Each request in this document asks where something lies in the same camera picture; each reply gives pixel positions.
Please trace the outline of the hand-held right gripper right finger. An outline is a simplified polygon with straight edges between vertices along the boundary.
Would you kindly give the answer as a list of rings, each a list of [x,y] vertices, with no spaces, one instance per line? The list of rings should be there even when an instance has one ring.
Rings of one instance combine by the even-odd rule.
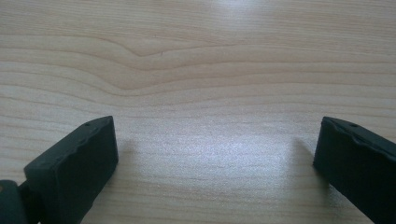
[[[322,119],[314,167],[374,224],[396,224],[396,144],[360,125]]]

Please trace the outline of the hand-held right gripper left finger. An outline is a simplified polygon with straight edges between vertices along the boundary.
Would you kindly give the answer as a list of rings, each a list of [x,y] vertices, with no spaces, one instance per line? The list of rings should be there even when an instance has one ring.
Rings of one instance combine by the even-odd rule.
[[[88,121],[24,168],[43,204],[42,224],[79,224],[119,161],[111,116]]]

